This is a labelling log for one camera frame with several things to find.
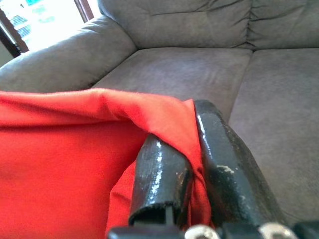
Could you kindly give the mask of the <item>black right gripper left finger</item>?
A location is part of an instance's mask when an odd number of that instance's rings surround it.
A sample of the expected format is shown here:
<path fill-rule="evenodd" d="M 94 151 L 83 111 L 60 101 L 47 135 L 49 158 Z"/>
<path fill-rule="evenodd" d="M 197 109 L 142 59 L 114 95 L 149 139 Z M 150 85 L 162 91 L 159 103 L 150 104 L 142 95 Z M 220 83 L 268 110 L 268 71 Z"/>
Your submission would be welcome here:
<path fill-rule="evenodd" d="M 150 134 L 135 167 L 129 225 L 173 224 L 183 227 L 193 184 L 186 156 Z"/>

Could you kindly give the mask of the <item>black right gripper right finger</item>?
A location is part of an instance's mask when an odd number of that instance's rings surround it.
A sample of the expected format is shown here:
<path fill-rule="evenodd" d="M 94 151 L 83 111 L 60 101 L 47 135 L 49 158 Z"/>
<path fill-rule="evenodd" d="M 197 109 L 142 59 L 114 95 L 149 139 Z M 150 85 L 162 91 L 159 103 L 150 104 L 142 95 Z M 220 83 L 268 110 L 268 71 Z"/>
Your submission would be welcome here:
<path fill-rule="evenodd" d="M 210 101 L 194 102 L 206 191 L 215 226 L 285 224 L 251 151 Z"/>

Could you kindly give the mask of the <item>red pillow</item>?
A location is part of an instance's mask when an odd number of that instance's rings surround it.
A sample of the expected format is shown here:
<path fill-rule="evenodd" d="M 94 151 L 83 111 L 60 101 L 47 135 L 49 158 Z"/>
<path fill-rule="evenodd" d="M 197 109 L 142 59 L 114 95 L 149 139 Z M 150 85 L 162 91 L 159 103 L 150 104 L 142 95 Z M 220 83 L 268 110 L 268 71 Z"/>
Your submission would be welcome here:
<path fill-rule="evenodd" d="M 211 225 L 193 100 L 110 89 L 0 91 L 0 239 L 104 239 L 127 225 L 148 133 L 194 170 L 186 224 Z"/>

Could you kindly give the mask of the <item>dark grey fabric sofa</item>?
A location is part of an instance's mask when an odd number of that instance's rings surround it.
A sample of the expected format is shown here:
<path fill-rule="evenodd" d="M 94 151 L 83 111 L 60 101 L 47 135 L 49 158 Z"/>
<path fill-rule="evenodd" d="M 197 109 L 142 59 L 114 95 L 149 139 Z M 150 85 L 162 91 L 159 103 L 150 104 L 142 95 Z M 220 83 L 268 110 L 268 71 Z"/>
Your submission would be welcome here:
<path fill-rule="evenodd" d="M 319 0 L 97 0 L 100 16 L 0 67 L 0 91 L 206 99 L 289 223 L 319 219 Z"/>

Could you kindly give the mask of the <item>brown door frame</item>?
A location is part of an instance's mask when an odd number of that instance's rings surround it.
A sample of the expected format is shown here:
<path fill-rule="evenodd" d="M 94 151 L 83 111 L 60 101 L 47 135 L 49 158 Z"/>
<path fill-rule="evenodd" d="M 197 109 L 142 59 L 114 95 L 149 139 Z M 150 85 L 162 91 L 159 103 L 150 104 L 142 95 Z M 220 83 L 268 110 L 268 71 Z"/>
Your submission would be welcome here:
<path fill-rule="evenodd" d="M 97 15 L 97 0 L 0 0 L 0 30 L 18 55 L 68 37 Z"/>

